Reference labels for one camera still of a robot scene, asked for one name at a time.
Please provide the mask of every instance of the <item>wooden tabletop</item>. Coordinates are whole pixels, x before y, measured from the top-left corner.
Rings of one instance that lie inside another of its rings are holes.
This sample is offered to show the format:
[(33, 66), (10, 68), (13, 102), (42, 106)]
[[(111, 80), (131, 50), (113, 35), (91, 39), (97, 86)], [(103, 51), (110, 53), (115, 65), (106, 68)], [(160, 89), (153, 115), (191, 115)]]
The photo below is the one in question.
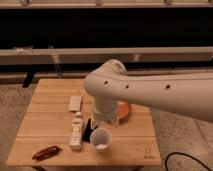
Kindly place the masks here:
[[(161, 158), (149, 108), (132, 105), (131, 114), (119, 128), (108, 123), (112, 143), (103, 153), (83, 142), (81, 152), (69, 147), (73, 113), (68, 112), (70, 96), (83, 96), (84, 118), (92, 111), (92, 97), (83, 88), (82, 79), (42, 79), (39, 81), (23, 119), (10, 155), (9, 166), (94, 166), (94, 165), (159, 165)], [(57, 145), (59, 155), (36, 162), (33, 154)]]

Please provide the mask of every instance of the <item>terrazzo floor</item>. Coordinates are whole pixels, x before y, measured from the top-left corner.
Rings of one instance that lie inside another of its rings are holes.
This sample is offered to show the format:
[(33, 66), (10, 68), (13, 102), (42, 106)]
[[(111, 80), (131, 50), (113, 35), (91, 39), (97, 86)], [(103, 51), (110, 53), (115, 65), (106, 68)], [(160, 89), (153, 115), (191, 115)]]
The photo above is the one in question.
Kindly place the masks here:
[[(18, 128), (36, 88), (38, 78), (28, 88), (22, 88), (24, 76), (5, 79), (0, 76), (0, 171), (33, 171), (29, 167), (8, 167), (5, 162)], [(136, 167), (69, 167), (47, 171), (164, 171), (164, 160), (171, 152), (184, 152), (197, 157), (213, 170), (213, 124), (152, 109), (154, 128), (162, 158), (160, 166)], [(169, 160), (170, 171), (205, 171), (201, 165), (184, 156)]]

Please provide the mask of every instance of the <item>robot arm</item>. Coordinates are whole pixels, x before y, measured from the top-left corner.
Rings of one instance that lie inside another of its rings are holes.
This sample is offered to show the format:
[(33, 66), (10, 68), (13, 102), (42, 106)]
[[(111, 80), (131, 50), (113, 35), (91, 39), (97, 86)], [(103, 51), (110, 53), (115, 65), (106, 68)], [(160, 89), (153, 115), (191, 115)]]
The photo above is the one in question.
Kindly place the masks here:
[(125, 72), (120, 61), (109, 60), (85, 78), (100, 120), (115, 117), (117, 101), (124, 100), (213, 122), (213, 73), (133, 77)]

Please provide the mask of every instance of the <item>sausage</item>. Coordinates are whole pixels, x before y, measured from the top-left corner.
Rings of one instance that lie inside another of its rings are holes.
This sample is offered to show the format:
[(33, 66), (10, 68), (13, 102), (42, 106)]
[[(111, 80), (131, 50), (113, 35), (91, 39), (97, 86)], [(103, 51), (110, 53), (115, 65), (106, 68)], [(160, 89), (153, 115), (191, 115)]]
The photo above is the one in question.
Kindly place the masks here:
[(62, 149), (54, 145), (45, 149), (40, 150), (33, 155), (33, 160), (44, 160), (58, 154)]

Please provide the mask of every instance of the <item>black object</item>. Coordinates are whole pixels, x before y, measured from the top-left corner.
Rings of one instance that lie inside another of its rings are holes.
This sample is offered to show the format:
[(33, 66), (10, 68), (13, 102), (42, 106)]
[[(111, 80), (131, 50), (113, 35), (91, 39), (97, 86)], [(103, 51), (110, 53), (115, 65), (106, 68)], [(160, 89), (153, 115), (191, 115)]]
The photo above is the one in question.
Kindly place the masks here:
[(212, 8), (1, 9), (0, 49), (213, 46), (212, 17)]
[(87, 126), (86, 126), (86, 128), (84, 130), (84, 134), (83, 134), (82, 140), (90, 143), (90, 135), (92, 134), (92, 132), (96, 128), (98, 128), (98, 127), (96, 126), (94, 129), (91, 129), (91, 119), (89, 119), (87, 121)]
[(165, 162), (164, 162), (166, 171), (169, 171), (169, 169), (168, 169), (168, 164), (167, 164), (167, 163), (168, 163), (169, 158), (170, 158), (171, 156), (173, 156), (173, 155), (182, 155), (182, 156), (189, 157), (189, 158), (193, 159), (194, 161), (198, 162), (198, 163), (199, 163), (201, 166), (203, 166), (206, 170), (211, 171), (211, 169), (210, 169), (207, 165), (205, 165), (203, 162), (201, 162), (201, 161), (198, 160), (197, 158), (195, 158), (195, 157), (193, 157), (193, 156), (191, 156), (191, 155), (189, 155), (189, 154), (181, 153), (181, 152), (173, 152), (173, 153), (170, 153), (170, 154), (166, 157)]

